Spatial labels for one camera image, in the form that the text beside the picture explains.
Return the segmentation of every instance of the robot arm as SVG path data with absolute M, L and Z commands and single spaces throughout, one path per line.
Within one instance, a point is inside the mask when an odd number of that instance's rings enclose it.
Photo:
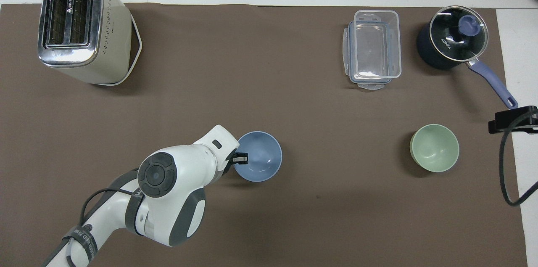
M 86 215 L 83 226 L 73 227 L 42 266 L 86 266 L 112 232 L 125 227 L 167 246 L 185 242 L 202 221 L 203 187 L 236 162 L 238 147 L 238 141 L 217 125 L 192 145 L 154 152 L 139 169 L 118 177 L 110 186 L 131 195 L 106 192 Z M 239 155 L 239 160 L 247 159 Z

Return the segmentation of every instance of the food container lid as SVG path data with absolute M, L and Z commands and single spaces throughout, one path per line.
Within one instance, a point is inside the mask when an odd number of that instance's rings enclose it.
M 400 22 L 396 12 L 358 11 L 348 29 L 352 81 L 387 81 L 401 75 Z
M 477 12 L 463 6 L 448 6 L 432 18 L 430 41 L 446 58 L 467 62 L 486 49 L 488 29 Z

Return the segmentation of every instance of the black cable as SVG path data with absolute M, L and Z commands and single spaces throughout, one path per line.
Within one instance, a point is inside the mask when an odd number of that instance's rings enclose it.
M 114 191 L 114 192 L 122 192 L 122 193 L 125 193 L 125 194 L 128 194 L 129 196 L 132 194 L 132 192 L 130 191 L 126 191 L 126 190 L 119 190 L 119 189 L 116 189 L 116 188 L 103 188 L 102 190 L 98 190 L 96 192 L 94 192 L 87 200 L 86 202 L 84 202 L 84 204 L 82 205 L 82 211 L 80 212 L 80 219 L 79 219 L 79 225 L 80 226 L 83 226 L 84 225 L 84 212 L 86 212 L 86 206 L 88 206 L 88 203 L 92 200 L 92 198 L 94 198 L 96 195 L 102 193 L 102 192 L 108 192 L 108 191 Z
M 505 184 L 505 178 L 504 178 L 504 148 L 506 145 L 506 139 L 508 139 L 508 135 L 515 129 L 515 127 L 519 124 L 519 122 L 523 121 L 527 117 L 534 116 L 535 114 L 538 114 L 538 110 L 532 110 L 529 112 L 526 112 L 524 114 L 521 114 L 521 116 L 515 118 L 510 125 L 506 128 L 506 130 L 503 133 L 503 138 L 501 139 L 501 145 L 499 149 L 499 178 L 501 182 L 501 191 L 503 191 L 503 197 L 510 206 L 518 206 L 519 204 L 525 202 L 529 196 L 538 190 L 538 182 L 534 183 L 532 187 L 530 187 L 519 199 L 516 200 L 516 202 L 512 202 L 510 200 L 510 197 L 508 195 L 508 192 L 506 191 L 506 184 Z

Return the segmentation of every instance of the lid knob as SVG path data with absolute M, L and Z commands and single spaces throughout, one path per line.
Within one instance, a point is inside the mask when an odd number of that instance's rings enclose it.
M 480 33 L 481 29 L 480 23 L 475 16 L 465 15 L 459 19 L 458 31 L 463 35 L 469 37 L 476 36 L 478 33 Z

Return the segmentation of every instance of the saucepan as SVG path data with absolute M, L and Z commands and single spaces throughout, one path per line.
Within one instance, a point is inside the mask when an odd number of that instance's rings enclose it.
M 417 37 L 421 58 L 430 66 L 448 70 L 465 63 L 484 77 L 507 108 L 517 108 L 517 101 L 503 81 L 478 60 L 488 45 L 488 28 L 484 19 L 470 8 L 448 6 L 440 9 Z

